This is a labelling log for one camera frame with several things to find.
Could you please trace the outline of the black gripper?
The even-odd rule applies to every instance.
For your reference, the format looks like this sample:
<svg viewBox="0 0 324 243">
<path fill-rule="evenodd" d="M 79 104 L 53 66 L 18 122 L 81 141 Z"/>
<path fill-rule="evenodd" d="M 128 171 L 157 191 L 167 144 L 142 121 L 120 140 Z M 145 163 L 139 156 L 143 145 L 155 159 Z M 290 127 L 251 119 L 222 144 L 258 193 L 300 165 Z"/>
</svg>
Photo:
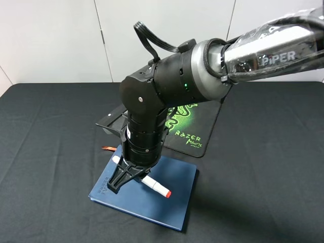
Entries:
<svg viewBox="0 0 324 243">
<path fill-rule="evenodd" d="M 117 194 L 122 186 L 132 180 L 142 179 L 161 157 L 167 136 L 167 127 L 154 133 L 139 133 L 125 126 L 121 132 L 122 155 L 127 162 L 120 162 L 107 182 L 107 187 Z"/>
</svg>

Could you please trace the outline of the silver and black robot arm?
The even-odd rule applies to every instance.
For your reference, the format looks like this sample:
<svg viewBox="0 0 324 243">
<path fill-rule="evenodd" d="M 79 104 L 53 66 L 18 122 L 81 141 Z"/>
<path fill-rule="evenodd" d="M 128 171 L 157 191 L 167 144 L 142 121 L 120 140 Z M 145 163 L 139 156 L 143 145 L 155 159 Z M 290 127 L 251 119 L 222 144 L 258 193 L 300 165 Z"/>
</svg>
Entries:
<svg viewBox="0 0 324 243">
<path fill-rule="evenodd" d="M 158 163 L 170 108 L 222 101 L 241 82 L 323 68 L 323 8 L 288 14 L 228 41 L 191 39 L 178 47 L 142 22 L 134 30 L 153 58 L 120 84 L 127 123 L 116 131 L 122 154 L 107 183 L 114 193 Z"/>
</svg>

